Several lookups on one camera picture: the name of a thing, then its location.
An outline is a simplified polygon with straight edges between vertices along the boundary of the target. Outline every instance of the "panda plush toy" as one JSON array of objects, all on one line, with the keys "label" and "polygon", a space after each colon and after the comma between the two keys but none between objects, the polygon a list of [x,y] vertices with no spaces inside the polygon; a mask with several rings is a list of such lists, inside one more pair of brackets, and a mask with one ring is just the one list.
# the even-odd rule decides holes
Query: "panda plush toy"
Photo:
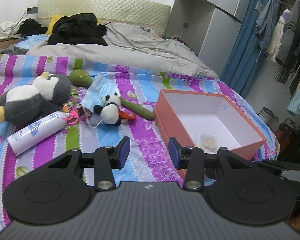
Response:
[{"label": "panda plush toy", "polygon": [[121,119],[119,117],[121,99],[118,94],[114,93],[113,95],[102,97],[101,102],[104,106],[94,106],[94,112],[99,115],[101,120],[105,123],[119,127],[121,124]]},{"label": "panda plush toy", "polygon": [[46,116],[60,111],[69,95],[66,75],[44,72],[33,84],[15,87],[0,96],[0,122],[27,125],[41,113]]}]

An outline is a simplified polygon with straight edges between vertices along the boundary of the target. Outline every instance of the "cardboard box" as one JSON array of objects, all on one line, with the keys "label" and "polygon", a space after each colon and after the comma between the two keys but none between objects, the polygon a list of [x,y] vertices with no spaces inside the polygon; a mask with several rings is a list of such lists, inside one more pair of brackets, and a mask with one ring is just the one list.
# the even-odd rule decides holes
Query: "cardboard box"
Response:
[{"label": "cardboard box", "polygon": [[[263,133],[225,95],[161,90],[154,113],[167,146],[170,137],[183,147],[200,147],[200,135],[212,136],[216,150],[227,147],[250,160],[266,141]],[[185,171],[179,173],[184,177]]]},{"label": "cardboard box", "polygon": [[0,49],[6,49],[6,48],[8,48],[10,45],[16,44],[16,43],[18,43],[19,41],[22,41],[22,39],[11,39],[11,38],[7,38],[7,39],[0,40]]}]

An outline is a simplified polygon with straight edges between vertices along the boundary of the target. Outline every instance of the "mask ear loop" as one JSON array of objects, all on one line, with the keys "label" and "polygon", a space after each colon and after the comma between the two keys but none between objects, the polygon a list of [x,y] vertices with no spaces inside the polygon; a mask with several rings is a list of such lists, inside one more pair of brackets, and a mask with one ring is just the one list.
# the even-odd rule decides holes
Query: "mask ear loop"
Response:
[{"label": "mask ear loop", "polygon": [[83,110],[83,113],[84,113],[84,116],[86,117],[86,123],[87,125],[91,128],[91,129],[96,129],[102,122],[102,120],[100,120],[100,122],[96,125],[96,126],[92,126],[89,122],[89,117],[88,117],[88,114],[86,112],[86,109],[84,108],[83,105],[80,104],[80,106],[82,106],[82,110]]}]

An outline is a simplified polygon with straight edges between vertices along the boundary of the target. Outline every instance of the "striped bedsheet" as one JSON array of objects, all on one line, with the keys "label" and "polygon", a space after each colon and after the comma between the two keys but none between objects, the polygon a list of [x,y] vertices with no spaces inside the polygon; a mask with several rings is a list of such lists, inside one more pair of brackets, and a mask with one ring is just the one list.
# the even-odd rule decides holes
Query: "striped bedsheet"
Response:
[{"label": "striped bedsheet", "polygon": [[[152,110],[160,89],[204,91],[228,96],[264,133],[267,140],[255,155],[256,160],[276,156],[274,134],[258,117],[250,105],[220,80],[207,77],[190,77],[181,74],[155,72],[129,66],[107,65],[68,57],[34,57],[0,54],[0,95],[16,86],[31,84],[44,71],[69,74],[84,69],[92,76],[101,72],[118,86],[121,95]],[[77,104],[85,94],[84,88],[72,87],[69,103]],[[113,170],[116,183],[120,181],[178,181],[181,177],[173,168],[167,149],[155,122],[138,118],[136,122],[90,129],[84,122],[50,136],[18,158],[13,154],[6,138],[20,129],[8,123],[0,124],[0,230],[10,223],[2,206],[2,192],[13,180],[43,165],[71,148],[83,153],[94,152],[97,147],[117,145],[123,136],[131,139],[131,151],[125,168]],[[94,184],[92,169],[84,171],[87,184]]]}]

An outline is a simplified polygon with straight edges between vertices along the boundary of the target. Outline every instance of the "green plush toy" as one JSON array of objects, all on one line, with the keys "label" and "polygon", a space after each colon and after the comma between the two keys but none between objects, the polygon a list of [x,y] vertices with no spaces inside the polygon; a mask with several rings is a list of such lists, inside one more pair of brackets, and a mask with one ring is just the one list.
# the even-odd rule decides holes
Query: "green plush toy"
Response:
[{"label": "green plush toy", "polygon": [[89,73],[82,69],[72,71],[69,74],[69,80],[74,85],[85,87],[91,86],[93,82],[92,77],[89,75]]},{"label": "green plush toy", "polygon": [[136,105],[135,103],[132,103],[124,98],[120,98],[120,99],[121,99],[122,106],[131,110],[135,114],[137,114],[137,115],[141,116],[142,118],[149,120],[149,121],[152,121],[155,119],[155,115],[148,109],[145,109],[144,107],[142,107],[140,105]]}]

